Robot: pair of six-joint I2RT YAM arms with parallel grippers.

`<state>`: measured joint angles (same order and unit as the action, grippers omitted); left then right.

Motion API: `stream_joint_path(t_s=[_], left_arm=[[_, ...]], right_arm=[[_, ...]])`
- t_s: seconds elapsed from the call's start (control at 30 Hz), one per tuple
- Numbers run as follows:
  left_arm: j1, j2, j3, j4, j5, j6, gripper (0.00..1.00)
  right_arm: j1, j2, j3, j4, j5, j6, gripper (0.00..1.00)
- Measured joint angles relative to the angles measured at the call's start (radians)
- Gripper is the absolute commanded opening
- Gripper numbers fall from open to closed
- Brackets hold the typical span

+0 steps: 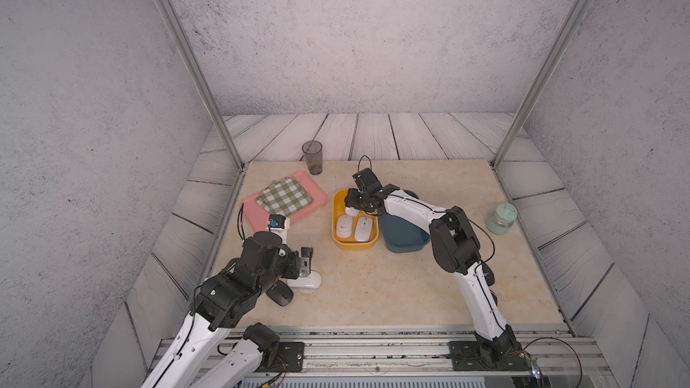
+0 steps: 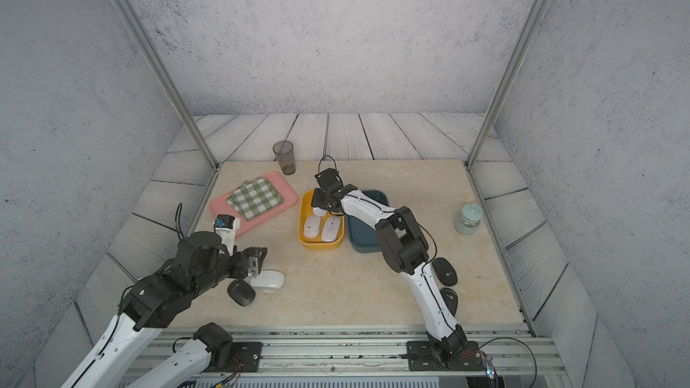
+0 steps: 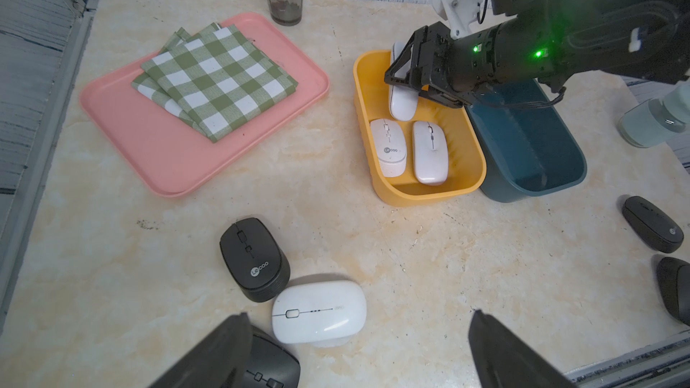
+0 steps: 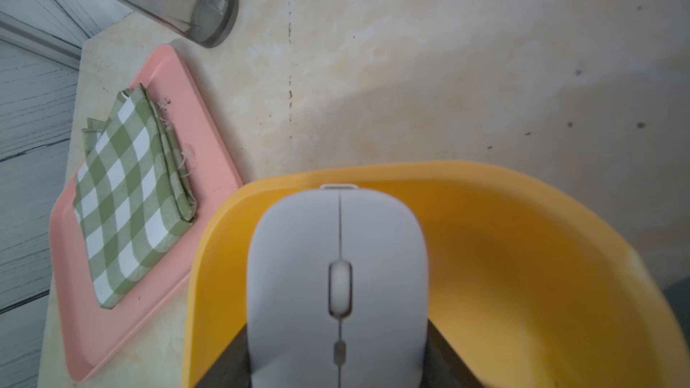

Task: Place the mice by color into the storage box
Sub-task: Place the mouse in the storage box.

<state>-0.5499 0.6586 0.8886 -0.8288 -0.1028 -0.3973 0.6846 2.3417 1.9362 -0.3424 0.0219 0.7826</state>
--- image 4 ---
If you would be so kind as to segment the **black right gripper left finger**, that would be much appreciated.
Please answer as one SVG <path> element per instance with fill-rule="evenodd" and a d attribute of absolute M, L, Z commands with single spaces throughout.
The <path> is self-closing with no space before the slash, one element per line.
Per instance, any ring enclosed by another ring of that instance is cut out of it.
<path fill-rule="evenodd" d="M 244 326 L 214 361 L 196 388 L 251 388 L 251 359 Z"/>

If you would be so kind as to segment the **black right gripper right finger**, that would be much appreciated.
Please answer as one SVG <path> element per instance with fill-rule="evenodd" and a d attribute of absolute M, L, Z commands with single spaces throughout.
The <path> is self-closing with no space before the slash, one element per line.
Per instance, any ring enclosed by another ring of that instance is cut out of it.
<path fill-rule="evenodd" d="M 428 321 L 421 388 L 483 388 L 482 382 L 465 364 L 438 328 Z"/>

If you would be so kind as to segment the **white mouse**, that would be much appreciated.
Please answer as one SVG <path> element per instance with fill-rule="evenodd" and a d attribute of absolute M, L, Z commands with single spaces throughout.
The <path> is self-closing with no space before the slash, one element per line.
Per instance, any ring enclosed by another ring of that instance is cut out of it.
<path fill-rule="evenodd" d="M 255 387 L 417 387 L 429 312 L 425 239 L 399 199 L 353 186 L 287 196 L 251 240 Z"/>

